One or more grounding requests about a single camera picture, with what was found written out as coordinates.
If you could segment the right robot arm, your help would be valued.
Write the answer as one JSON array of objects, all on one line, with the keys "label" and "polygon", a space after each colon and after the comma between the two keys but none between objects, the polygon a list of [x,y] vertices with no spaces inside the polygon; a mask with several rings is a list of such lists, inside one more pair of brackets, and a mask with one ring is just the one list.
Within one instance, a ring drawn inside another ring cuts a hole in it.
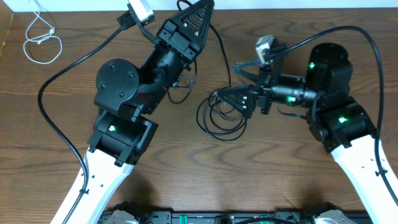
[{"label": "right robot arm", "polygon": [[273,103],[307,109],[304,116],[313,137],[348,176],[374,223],[397,222],[397,177],[365,109],[349,95],[353,67],[340,45],[322,43],[310,54],[305,77],[282,73],[287,47],[258,44],[257,75],[234,71],[250,84],[217,92],[224,102],[250,118],[256,108],[267,114]]}]

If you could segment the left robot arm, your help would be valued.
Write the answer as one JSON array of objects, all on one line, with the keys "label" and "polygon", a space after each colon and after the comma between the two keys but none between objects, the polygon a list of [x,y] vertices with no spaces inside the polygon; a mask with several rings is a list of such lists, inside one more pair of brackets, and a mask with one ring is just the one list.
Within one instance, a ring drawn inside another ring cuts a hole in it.
[{"label": "left robot arm", "polygon": [[137,26],[154,49],[142,66],[116,58],[96,75],[94,103],[99,109],[85,154],[54,223],[96,223],[113,193],[148,148],[157,123],[148,116],[182,73],[197,67],[204,49],[213,1],[198,1],[166,19],[156,34],[147,30],[154,13],[146,1],[130,1],[118,18],[119,31]]}]

